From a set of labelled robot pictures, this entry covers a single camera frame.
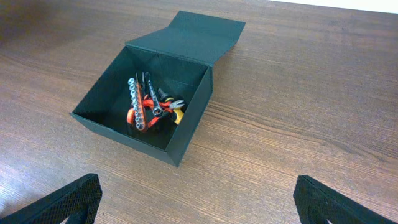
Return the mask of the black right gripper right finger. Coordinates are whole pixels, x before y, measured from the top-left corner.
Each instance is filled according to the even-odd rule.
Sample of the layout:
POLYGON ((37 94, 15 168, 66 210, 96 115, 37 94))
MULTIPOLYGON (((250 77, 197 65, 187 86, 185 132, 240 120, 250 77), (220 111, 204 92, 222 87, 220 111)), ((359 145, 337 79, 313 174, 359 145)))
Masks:
POLYGON ((396 224, 308 175, 298 176, 294 201, 304 224, 396 224))

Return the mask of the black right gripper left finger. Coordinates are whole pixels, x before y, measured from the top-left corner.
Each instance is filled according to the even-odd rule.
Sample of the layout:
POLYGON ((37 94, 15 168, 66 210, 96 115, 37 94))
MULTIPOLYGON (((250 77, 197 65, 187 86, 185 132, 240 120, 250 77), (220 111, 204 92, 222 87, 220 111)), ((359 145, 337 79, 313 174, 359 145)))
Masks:
POLYGON ((2 218, 1 223, 94 223, 102 194, 98 175, 89 173, 2 218))

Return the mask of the silver ring wrench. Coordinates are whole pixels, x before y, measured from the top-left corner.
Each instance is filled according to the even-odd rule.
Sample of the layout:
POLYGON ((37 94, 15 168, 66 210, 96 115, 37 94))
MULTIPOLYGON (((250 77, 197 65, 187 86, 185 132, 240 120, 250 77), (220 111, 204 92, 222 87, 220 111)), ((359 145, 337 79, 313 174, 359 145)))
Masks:
POLYGON ((155 117, 161 117, 163 115, 164 111, 163 111, 163 109, 162 109, 162 107, 161 107, 161 105, 160 105, 160 103, 158 101, 155 89, 153 87, 153 84, 152 84, 152 81, 151 81, 151 74, 149 72, 146 72, 144 75, 145 75, 145 77, 147 79, 147 85, 149 87, 149 93, 150 93, 150 96, 151 96, 151 98, 153 100, 153 103, 154 103, 154 108, 152 109, 152 114, 155 117))

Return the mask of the orange socket rail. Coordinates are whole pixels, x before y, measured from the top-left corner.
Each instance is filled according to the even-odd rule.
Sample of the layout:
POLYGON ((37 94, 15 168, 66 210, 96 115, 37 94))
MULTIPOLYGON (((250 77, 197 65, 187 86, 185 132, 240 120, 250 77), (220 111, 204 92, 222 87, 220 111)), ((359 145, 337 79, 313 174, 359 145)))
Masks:
POLYGON ((141 85, 135 78, 130 78, 127 84, 130 90, 131 107, 127 112, 126 121, 138 131, 145 132, 147 130, 146 111, 144 108, 141 85))

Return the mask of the black cardboard box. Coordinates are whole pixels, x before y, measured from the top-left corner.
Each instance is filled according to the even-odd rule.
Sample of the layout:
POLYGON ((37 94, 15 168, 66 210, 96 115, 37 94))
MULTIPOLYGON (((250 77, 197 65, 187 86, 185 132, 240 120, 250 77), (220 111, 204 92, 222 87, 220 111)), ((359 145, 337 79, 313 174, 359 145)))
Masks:
POLYGON ((241 21, 178 12, 166 28, 126 42, 72 116, 94 133, 178 166, 213 92, 213 66, 243 29, 241 21), (167 114, 146 132, 127 122, 127 82, 146 72, 153 90, 185 102, 179 124, 167 114))

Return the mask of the black yellow screwdriver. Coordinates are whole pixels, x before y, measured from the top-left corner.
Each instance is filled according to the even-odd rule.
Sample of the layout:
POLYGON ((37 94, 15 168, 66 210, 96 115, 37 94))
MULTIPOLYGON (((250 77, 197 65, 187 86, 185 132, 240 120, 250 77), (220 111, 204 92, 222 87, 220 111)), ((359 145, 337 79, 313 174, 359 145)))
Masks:
POLYGON ((163 109, 165 109, 170 116, 170 119, 177 125, 180 124, 184 113, 182 111, 183 106, 185 105, 184 100, 176 100, 167 92, 163 91, 163 89, 158 89, 158 94, 160 95, 160 105, 163 109))

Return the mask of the red diagonal cutters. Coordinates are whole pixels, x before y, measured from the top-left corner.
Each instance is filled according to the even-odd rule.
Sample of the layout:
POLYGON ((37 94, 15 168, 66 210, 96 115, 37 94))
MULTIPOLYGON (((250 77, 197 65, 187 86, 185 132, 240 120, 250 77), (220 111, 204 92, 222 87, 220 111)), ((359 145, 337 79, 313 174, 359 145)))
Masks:
MULTIPOLYGON (((167 98, 164 102, 159 103, 162 110, 165 112, 166 115, 170 117, 170 119, 175 124, 180 124, 184 113, 182 111, 182 107, 185 105, 183 100, 174 100, 173 98, 167 98)), ((154 109, 154 102, 152 98, 145 99, 143 101, 143 108, 150 108, 154 109)), ((135 125, 139 131, 144 131, 148 128, 155 126, 161 119, 161 117, 154 117, 150 121, 145 121, 141 119, 140 116, 143 113, 138 112, 140 107, 131 106, 131 108, 127 112, 126 121, 130 125, 135 125)))

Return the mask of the orange black needle-nose pliers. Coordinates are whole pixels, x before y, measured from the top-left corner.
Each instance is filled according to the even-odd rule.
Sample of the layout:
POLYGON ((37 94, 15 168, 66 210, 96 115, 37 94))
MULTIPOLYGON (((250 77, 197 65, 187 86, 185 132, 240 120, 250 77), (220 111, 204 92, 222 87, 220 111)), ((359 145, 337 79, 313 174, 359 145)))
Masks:
POLYGON ((141 86, 141 96, 145 97, 146 96, 146 80, 145 80, 145 73, 141 72, 141 74, 139 75, 136 72, 136 81, 138 84, 140 84, 141 86))

